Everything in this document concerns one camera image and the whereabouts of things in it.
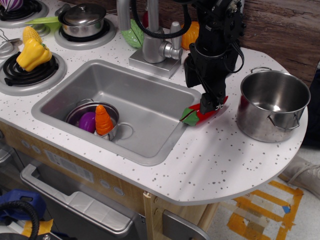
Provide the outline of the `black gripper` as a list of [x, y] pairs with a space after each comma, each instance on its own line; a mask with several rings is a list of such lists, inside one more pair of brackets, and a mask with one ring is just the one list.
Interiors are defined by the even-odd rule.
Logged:
[[221, 54], [213, 56], [200, 53], [195, 43], [190, 44], [189, 50], [184, 60], [185, 82], [189, 88], [202, 85], [205, 91], [201, 95], [200, 113], [221, 109], [225, 104], [227, 76], [241, 70], [236, 67], [241, 57], [240, 43], [233, 42]]

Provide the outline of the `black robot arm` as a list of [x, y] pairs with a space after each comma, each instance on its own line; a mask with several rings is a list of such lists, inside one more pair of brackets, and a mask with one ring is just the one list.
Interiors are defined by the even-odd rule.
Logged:
[[239, 0], [180, 0], [196, 9], [199, 32], [189, 45], [184, 60], [185, 82], [192, 88], [202, 85], [199, 110], [202, 114], [219, 110], [226, 97], [226, 78], [241, 70], [237, 59], [244, 60], [239, 37], [246, 25]]

